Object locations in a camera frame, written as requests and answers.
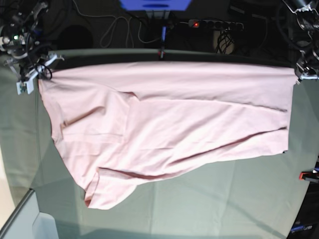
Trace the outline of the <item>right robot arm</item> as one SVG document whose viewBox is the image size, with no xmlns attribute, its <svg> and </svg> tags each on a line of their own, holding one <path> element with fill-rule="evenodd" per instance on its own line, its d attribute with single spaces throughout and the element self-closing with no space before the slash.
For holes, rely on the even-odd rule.
<svg viewBox="0 0 319 239">
<path fill-rule="evenodd" d="M 51 80 L 49 67 L 57 27 L 46 32 L 44 18 L 52 0 L 15 0 L 16 6 L 2 5 L 0 13 L 0 53 L 6 54 L 3 65 L 25 83 L 32 76 Z"/>
</svg>

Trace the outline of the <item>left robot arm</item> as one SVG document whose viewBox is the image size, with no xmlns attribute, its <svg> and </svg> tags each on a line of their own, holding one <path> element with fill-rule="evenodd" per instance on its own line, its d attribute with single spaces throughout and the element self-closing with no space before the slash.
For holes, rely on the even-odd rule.
<svg viewBox="0 0 319 239">
<path fill-rule="evenodd" d="M 319 12 L 317 0 L 283 0 L 276 10 L 277 29 L 285 42 L 301 56 L 295 63 L 297 84 L 305 80 L 319 80 Z M 299 28 L 310 37 L 307 46 L 299 46 L 285 34 L 280 24 L 280 11 L 286 7 L 294 16 Z"/>
</svg>

